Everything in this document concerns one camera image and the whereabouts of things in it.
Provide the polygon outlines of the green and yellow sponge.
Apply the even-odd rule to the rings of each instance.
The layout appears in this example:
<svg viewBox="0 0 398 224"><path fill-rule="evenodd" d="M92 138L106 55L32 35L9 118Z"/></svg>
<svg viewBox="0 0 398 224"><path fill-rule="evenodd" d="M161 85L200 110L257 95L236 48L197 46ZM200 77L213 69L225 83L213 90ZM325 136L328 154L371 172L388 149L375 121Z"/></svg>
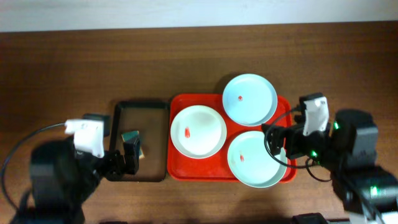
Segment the green and yellow sponge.
<svg viewBox="0 0 398 224"><path fill-rule="evenodd" d="M121 137L122 137L123 142L128 142L128 141L132 140L135 137L139 137L139 131L138 130L134 130L134 131L122 133ZM140 159L145 158L145 155L144 155L144 153L142 151L142 147L140 147L140 149L139 149L139 158Z"/></svg>

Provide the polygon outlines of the pale blue plate bottom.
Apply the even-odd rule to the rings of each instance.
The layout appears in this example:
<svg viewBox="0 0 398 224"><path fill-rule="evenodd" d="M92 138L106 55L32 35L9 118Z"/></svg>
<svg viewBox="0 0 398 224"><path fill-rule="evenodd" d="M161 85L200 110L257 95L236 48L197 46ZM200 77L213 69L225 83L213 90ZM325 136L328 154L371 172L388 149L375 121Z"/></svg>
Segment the pale blue plate bottom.
<svg viewBox="0 0 398 224"><path fill-rule="evenodd" d="M247 131L234 138L227 161L235 178L259 189L277 184L287 170L267 153L264 133L260 131Z"/></svg>

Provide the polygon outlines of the pale blue plate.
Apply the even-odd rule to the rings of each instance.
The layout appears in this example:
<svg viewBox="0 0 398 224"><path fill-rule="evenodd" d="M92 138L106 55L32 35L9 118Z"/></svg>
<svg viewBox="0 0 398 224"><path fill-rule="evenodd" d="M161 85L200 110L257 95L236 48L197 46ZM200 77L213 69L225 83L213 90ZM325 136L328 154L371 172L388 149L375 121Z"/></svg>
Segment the pale blue plate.
<svg viewBox="0 0 398 224"><path fill-rule="evenodd" d="M235 178L259 189L277 184L287 170L267 153L264 133L260 131L247 131L234 138L227 161Z"/></svg>
<svg viewBox="0 0 398 224"><path fill-rule="evenodd" d="M269 121L277 109L277 93L264 77L245 73L230 80L222 94L228 117L242 126L259 126Z"/></svg>

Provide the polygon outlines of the pale blue plate top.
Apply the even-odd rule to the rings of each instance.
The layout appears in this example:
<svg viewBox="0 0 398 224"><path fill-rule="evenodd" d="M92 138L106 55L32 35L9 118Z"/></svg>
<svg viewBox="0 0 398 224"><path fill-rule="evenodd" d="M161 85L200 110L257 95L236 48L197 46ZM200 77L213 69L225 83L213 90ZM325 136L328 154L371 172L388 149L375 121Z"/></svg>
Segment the pale blue plate top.
<svg viewBox="0 0 398 224"><path fill-rule="evenodd" d="M245 73L230 80L222 94L228 117L242 126L259 126L269 121L277 109L277 93L264 77Z"/></svg>

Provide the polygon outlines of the white plate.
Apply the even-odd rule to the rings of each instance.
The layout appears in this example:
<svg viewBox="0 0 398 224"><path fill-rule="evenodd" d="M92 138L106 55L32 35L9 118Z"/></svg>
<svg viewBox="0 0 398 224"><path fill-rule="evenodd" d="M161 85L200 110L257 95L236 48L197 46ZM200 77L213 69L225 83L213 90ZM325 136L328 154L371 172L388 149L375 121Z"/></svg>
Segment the white plate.
<svg viewBox="0 0 398 224"><path fill-rule="evenodd" d="M205 159L223 147L227 136L222 116L208 106L194 105L173 119L170 138L178 152L192 159Z"/></svg>

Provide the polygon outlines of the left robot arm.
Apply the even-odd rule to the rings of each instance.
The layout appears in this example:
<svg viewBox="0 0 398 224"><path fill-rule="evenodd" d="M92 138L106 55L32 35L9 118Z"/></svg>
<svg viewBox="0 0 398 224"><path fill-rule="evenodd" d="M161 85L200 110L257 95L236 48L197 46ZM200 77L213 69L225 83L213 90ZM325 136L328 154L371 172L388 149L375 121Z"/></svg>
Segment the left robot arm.
<svg viewBox="0 0 398 224"><path fill-rule="evenodd" d="M31 190L21 198L13 223L84 223L82 205L103 178L119 180L139 169L141 140L124 142L124 153L97 158L78 154L71 138L46 142L32 151Z"/></svg>

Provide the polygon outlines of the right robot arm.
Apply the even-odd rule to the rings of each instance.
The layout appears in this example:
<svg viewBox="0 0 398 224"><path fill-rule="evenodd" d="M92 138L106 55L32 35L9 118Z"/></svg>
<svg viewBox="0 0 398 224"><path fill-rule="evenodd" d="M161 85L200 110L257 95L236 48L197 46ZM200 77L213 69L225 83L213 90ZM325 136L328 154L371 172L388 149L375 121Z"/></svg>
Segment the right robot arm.
<svg viewBox="0 0 398 224"><path fill-rule="evenodd" d="M378 128L361 110L339 110L334 123L327 109L302 110L295 126L263 124L264 145L271 158L306 156L304 169L330 171L333 191L351 223L397 221L397 178L376 165Z"/></svg>

